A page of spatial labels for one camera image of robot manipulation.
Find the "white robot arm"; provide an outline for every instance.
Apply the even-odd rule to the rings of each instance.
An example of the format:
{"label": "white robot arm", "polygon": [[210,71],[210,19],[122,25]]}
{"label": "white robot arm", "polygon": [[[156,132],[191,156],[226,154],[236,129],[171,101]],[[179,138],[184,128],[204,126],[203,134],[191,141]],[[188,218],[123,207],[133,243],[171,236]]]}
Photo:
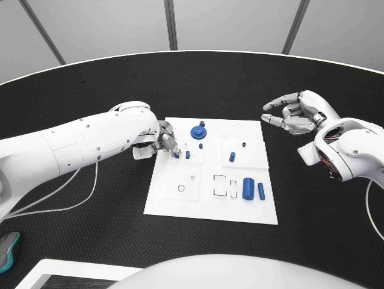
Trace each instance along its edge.
{"label": "white robot arm", "polygon": [[130,147],[136,160],[159,149],[181,154],[171,124],[143,102],[125,102],[107,113],[0,140],[0,222],[38,185]]}
{"label": "white robot arm", "polygon": [[327,100],[312,91],[285,95],[265,107],[288,104],[283,117],[265,114],[262,119],[292,134],[318,132],[314,142],[298,149],[305,163],[324,162],[332,178],[347,181],[358,176],[384,189],[384,129],[364,120],[341,119]]}

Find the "computer mouse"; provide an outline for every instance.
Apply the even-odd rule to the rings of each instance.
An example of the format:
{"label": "computer mouse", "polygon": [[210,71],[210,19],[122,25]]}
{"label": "computer mouse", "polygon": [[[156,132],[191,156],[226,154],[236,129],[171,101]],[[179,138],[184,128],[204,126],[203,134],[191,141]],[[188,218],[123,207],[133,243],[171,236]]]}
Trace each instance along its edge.
{"label": "computer mouse", "polygon": [[12,232],[0,238],[0,273],[8,271],[17,261],[21,232]]}

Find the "white wall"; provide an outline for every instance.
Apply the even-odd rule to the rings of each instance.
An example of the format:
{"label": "white wall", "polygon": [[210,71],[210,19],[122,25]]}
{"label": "white wall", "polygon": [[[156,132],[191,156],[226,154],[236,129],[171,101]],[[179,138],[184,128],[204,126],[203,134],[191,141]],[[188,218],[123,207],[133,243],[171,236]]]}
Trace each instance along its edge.
{"label": "white wall", "polygon": [[67,63],[169,50],[164,0],[28,0]]}
{"label": "white wall", "polygon": [[2,1],[0,83],[58,65],[19,1]]}
{"label": "white wall", "polygon": [[282,53],[301,0],[174,0],[179,49]]}
{"label": "white wall", "polygon": [[312,0],[290,54],[384,71],[384,0]]}

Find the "black round tabletop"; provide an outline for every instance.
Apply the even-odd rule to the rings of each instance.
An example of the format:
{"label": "black round tabletop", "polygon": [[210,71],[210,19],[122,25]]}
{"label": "black round tabletop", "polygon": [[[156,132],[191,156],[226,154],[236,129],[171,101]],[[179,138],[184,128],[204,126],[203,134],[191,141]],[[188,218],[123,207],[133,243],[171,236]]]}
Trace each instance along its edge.
{"label": "black round tabletop", "polygon": [[[146,102],[162,120],[260,120],[263,105],[303,90],[322,95],[342,117],[384,127],[384,73],[282,55],[162,52],[67,65],[0,85],[0,138],[103,113],[126,101]],[[100,162],[89,202],[0,224],[0,237],[12,231],[24,234],[0,288],[15,288],[44,258],[145,268],[213,253],[279,259],[384,288],[384,242],[365,211],[368,180],[339,182],[321,164],[305,165],[296,149],[314,134],[295,137],[266,123],[262,128],[279,226],[145,215],[155,157],[136,161],[128,151]],[[37,187],[17,208],[51,193],[71,174]],[[94,175],[89,166],[32,210],[84,200]],[[384,234],[384,190],[376,184],[370,209]]]}

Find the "white cable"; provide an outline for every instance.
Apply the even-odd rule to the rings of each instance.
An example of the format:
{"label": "white cable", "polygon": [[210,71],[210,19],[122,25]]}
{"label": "white cable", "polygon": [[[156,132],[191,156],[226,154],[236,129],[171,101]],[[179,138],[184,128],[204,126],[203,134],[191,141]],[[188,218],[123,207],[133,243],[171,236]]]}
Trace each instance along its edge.
{"label": "white cable", "polygon": [[94,179],[94,186],[93,186],[93,191],[92,194],[89,195],[89,197],[86,198],[86,200],[81,201],[81,203],[76,204],[74,206],[68,207],[68,208],[63,208],[63,209],[54,209],[54,210],[44,210],[44,211],[35,211],[35,212],[28,212],[28,213],[22,213],[22,214],[15,214],[12,216],[8,216],[6,219],[15,218],[15,217],[21,217],[21,216],[27,216],[31,214],[38,214],[38,213],[50,213],[50,212],[60,212],[60,211],[67,211],[70,209],[74,209],[77,206],[80,206],[83,203],[86,203],[87,200],[90,200],[94,191],[96,191],[96,185],[97,185],[97,177],[99,177],[99,163],[96,166],[96,179]]}
{"label": "white cable", "polygon": [[384,236],[383,236],[381,232],[377,229],[377,224],[374,223],[373,215],[370,213],[370,207],[368,207],[368,192],[370,192],[370,187],[371,186],[373,186],[373,181],[370,181],[370,183],[368,183],[368,190],[365,192],[365,208],[368,209],[368,218],[370,218],[370,222],[373,223],[373,228],[374,228],[374,230],[377,230],[377,234],[378,234],[378,236],[381,237],[381,239],[384,241]]}
{"label": "white cable", "polygon": [[15,214],[18,214],[19,212],[22,212],[24,210],[27,210],[28,208],[31,208],[32,206],[35,206],[40,202],[42,202],[42,200],[45,200],[47,198],[53,197],[67,186],[67,184],[71,182],[71,180],[76,178],[79,172],[81,171],[81,169],[79,169],[73,175],[73,177],[68,179],[68,181],[61,185],[61,187],[58,188],[58,190],[53,193],[50,193],[45,197],[42,197],[37,202],[32,202],[30,205],[27,205],[22,209],[18,209],[15,212],[12,212],[8,217],[14,216]]}

